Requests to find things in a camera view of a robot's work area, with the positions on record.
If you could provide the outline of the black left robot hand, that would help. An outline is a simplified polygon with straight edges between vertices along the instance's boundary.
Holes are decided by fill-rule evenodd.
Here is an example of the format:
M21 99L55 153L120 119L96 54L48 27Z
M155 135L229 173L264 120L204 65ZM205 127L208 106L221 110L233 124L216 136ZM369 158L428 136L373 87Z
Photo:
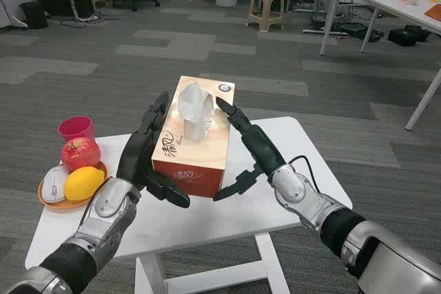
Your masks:
M170 177L156 172L152 163L169 100L169 94L163 92L146 109L139 128L132 133L123 149L116 176L131 182L139 191L146 189L158 200L167 200L178 207L188 208L189 196Z

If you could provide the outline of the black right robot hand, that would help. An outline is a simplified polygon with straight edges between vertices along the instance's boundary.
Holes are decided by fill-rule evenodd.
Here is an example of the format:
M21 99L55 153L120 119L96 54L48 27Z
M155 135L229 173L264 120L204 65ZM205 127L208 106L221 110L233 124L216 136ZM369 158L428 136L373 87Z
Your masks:
M252 171L244 170L237 175L236 182L221 189L213 197L213 201L226 199L236 193L244 194L256 184L257 177L262 174L265 174L268 182L271 182L274 171L286 164L282 154L266 133L258 125L251 124L237 105L230 105L220 97L216 97L216 104L227 115L231 125L241 134L241 140L255 163Z

